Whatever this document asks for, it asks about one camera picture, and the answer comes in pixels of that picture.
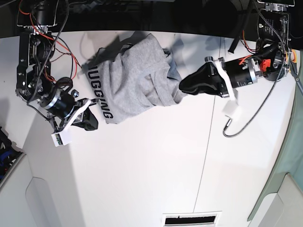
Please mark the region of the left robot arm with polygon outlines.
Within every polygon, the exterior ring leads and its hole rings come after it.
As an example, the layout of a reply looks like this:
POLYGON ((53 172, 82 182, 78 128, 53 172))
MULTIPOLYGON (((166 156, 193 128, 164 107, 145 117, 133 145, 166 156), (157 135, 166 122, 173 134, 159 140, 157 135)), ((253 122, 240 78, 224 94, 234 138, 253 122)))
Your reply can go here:
POLYGON ((263 9, 257 4, 256 0, 249 1, 239 35, 228 50, 233 53, 238 42, 242 42, 249 55, 232 61, 206 57, 203 66, 180 82, 179 89, 183 93, 231 97, 238 87, 257 83, 259 78, 278 82, 287 74, 291 48, 288 43, 289 15, 284 10, 289 4, 263 1, 263 9), (253 9, 258 13, 258 38, 255 48, 251 49, 245 40, 245 28, 253 9))

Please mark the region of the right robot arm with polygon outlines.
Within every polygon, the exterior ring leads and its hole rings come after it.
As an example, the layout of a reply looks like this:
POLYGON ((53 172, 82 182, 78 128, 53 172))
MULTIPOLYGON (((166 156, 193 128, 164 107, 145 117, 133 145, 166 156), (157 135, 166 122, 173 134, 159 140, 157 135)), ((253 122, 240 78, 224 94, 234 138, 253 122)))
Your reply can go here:
POLYGON ((27 106, 37 101, 47 111, 43 118, 55 133, 70 126, 87 131, 98 128, 98 121, 88 107, 72 120, 86 99, 77 100, 79 93, 73 89, 73 79, 80 67, 69 46, 59 35, 52 35, 50 27, 56 25, 57 0, 22 0, 18 5, 17 26, 23 28, 19 36, 19 62, 17 66, 16 94, 27 106), (71 56, 71 74, 55 79, 51 76, 51 63, 56 44, 71 56))

